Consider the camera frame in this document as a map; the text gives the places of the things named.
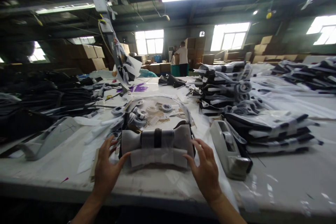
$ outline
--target window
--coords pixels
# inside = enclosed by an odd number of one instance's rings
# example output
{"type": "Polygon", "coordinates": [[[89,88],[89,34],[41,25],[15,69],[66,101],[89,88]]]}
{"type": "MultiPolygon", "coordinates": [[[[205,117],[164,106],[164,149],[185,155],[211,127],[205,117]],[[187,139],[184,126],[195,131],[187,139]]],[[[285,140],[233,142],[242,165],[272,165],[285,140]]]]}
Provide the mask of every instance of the window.
{"type": "Polygon", "coordinates": [[[336,15],[316,17],[306,34],[321,33],[314,45],[336,44],[336,15]]]}
{"type": "Polygon", "coordinates": [[[211,51],[240,49],[246,38],[250,23],[220,24],[213,31],[211,51]]]}
{"type": "Polygon", "coordinates": [[[139,55],[162,53],[163,30],[137,31],[135,39],[139,55]]]}
{"type": "Polygon", "coordinates": [[[94,44],[96,42],[93,36],[90,37],[79,37],[79,38],[70,38],[69,39],[74,44],[94,44]]]}
{"type": "Polygon", "coordinates": [[[35,50],[32,56],[29,57],[30,61],[41,61],[41,60],[46,60],[45,59],[45,53],[40,47],[40,44],[35,41],[35,50]]]}

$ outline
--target purple paper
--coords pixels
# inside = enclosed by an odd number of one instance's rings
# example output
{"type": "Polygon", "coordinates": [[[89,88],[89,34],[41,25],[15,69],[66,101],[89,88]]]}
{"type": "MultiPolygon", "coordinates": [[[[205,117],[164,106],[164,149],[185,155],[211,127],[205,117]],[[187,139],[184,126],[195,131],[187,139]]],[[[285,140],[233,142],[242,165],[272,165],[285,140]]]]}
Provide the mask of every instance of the purple paper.
{"type": "Polygon", "coordinates": [[[133,86],[129,90],[131,92],[145,92],[148,87],[147,86],[142,86],[143,84],[145,84],[145,83],[141,83],[141,84],[138,84],[136,86],[133,86]]]}

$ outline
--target warehouse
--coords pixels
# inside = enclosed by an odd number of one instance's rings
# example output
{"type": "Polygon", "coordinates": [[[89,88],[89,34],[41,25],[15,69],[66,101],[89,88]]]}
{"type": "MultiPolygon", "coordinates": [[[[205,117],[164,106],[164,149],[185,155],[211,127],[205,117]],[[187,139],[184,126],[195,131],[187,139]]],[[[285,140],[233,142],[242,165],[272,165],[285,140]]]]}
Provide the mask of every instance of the warehouse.
{"type": "Polygon", "coordinates": [[[336,0],[1,0],[0,23],[8,220],[335,219],[336,0]]]}

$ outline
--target electrical box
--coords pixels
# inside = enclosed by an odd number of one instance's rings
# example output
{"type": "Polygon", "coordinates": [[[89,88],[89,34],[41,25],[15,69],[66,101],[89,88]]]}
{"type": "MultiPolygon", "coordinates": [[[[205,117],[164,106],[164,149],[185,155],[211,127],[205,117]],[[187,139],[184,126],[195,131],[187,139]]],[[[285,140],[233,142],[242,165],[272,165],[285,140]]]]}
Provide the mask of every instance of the electrical box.
{"type": "Polygon", "coordinates": [[[103,20],[105,20],[106,23],[103,23],[103,22],[99,23],[102,32],[104,32],[104,33],[111,33],[111,32],[113,32],[111,21],[109,19],[105,19],[105,18],[103,20]]]}
{"type": "Polygon", "coordinates": [[[93,0],[96,11],[107,12],[107,4],[105,0],[93,0]]]}

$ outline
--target scissors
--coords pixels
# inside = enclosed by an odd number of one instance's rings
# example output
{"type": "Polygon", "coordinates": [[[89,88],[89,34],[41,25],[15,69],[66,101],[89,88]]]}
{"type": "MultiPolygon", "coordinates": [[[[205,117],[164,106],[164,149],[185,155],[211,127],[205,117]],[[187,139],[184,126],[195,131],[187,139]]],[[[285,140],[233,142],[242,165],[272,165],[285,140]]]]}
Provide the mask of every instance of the scissors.
{"type": "Polygon", "coordinates": [[[110,99],[113,99],[114,97],[116,97],[116,96],[118,96],[118,95],[120,95],[120,94],[121,94],[121,93],[118,93],[118,94],[116,94],[115,96],[108,95],[108,96],[106,96],[106,100],[105,100],[105,101],[110,100],[110,99]]]}

